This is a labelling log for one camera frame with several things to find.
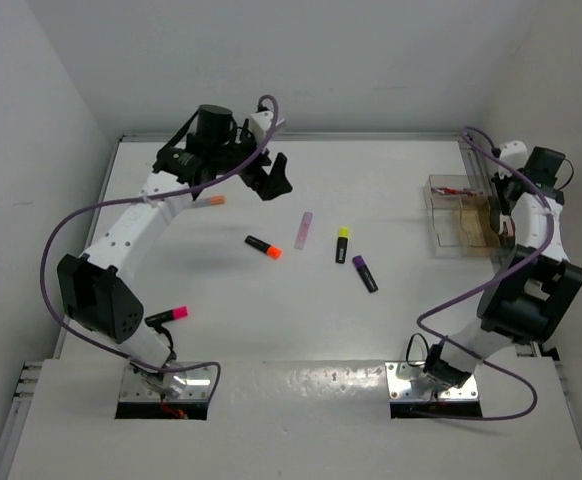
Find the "red gel pen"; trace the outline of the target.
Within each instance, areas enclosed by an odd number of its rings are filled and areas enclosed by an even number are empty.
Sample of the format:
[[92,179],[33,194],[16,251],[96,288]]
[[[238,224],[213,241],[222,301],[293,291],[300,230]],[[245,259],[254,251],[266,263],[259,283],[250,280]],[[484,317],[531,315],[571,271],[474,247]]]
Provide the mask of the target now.
[[454,189],[449,187],[433,187],[431,192],[439,196],[465,196],[465,197],[477,197],[481,195],[480,191],[472,189]]

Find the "pink eraser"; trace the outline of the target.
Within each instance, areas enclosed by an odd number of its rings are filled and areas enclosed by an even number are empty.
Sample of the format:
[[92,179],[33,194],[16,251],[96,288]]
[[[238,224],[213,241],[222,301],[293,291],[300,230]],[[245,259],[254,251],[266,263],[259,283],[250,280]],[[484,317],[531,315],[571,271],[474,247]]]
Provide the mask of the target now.
[[500,217],[500,232],[499,234],[504,238],[515,237],[515,225],[509,216]]

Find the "orange black highlighter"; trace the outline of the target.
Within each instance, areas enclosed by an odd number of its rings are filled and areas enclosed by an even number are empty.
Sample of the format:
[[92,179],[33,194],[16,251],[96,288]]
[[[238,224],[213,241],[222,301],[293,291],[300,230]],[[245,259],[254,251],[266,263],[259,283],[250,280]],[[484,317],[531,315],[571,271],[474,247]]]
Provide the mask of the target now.
[[261,239],[258,239],[254,236],[248,235],[245,237],[244,240],[245,244],[264,253],[269,258],[277,260],[282,255],[282,250],[274,245],[271,245]]

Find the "yellow black highlighter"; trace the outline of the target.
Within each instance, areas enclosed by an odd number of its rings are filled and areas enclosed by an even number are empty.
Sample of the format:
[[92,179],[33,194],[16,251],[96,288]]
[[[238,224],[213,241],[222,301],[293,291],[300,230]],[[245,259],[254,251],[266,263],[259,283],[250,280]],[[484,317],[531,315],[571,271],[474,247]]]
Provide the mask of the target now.
[[346,261],[348,241],[349,241],[349,229],[347,227],[340,227],[337,232],[336,241],[335,262],[337,264],[344,264]]

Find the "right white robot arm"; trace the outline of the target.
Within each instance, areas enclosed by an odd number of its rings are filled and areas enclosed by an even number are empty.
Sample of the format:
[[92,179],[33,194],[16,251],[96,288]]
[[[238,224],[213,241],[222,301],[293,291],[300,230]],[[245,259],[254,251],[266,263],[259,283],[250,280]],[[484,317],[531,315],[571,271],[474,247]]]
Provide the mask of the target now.
[[515,344],[543,343],[556,330],[582,287],[582,268],[568,259],[561,241],[564,194],[557,173],[567,158],[521,142],[499,146],[492,178],[492,224],[514,239],[497,277],[482,293],[477,317],[430,347],[423,371],[437,383],[461,387],[477,366]]

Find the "orange clear highlighter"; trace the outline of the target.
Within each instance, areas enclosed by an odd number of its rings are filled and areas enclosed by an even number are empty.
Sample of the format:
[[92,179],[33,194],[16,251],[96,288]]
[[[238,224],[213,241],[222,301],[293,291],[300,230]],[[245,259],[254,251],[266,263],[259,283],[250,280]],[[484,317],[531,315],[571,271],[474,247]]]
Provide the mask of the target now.
[[224,195],[211,196],[206,198],[198,198],[190,203],[189,208],[204,208],[211,206],[220,206],[226,202]]

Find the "purple black highlighter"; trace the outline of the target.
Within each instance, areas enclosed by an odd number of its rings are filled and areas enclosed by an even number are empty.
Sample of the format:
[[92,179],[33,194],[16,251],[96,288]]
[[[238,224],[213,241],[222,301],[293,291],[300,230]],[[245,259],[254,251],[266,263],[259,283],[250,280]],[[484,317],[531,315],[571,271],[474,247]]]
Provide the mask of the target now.
[[377,292],[377,283],[363,257],[361,255],[354,256],[352,258],[352,263],[367,291],[369,293]]

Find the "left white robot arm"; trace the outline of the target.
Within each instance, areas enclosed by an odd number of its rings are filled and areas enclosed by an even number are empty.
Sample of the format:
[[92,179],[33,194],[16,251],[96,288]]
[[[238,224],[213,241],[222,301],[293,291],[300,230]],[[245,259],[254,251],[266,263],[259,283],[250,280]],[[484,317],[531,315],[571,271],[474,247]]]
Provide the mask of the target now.
[[150,375],[172,371],[175,354],[144,320],[131,283],[157,239],[200,194],[234,176],[261,200],[291,192],[287,158],[267,145],[285,125],[277,106],[259,105],[243,123],[231,110],[201,105],[162,146],[140,194],[78,256],[57,266],[64,314],[105,337],[115,354]]

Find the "pink black highlighter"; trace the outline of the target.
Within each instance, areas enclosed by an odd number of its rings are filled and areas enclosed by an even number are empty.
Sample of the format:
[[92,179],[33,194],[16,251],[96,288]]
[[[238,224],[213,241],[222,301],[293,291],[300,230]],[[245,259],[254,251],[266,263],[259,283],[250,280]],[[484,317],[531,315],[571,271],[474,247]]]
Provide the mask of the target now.
[[180,306],[167,311],[160,312],[158,314],[149,316],[145,319],[145,323],[150,327],[161,326],[165,323],[172,321],[184,319],[188,316],[188,308],[186,306]]

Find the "pink translucent highlighter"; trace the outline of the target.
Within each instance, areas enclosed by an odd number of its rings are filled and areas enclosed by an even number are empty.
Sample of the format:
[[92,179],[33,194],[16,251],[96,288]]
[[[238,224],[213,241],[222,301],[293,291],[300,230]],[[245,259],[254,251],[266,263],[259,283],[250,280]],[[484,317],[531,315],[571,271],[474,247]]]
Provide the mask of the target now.
[[312,212],[307,211],[303,214],[294,243],[295,249],[302,250],[304,248],[308,232],[311,226],[312,218],[313,218]]

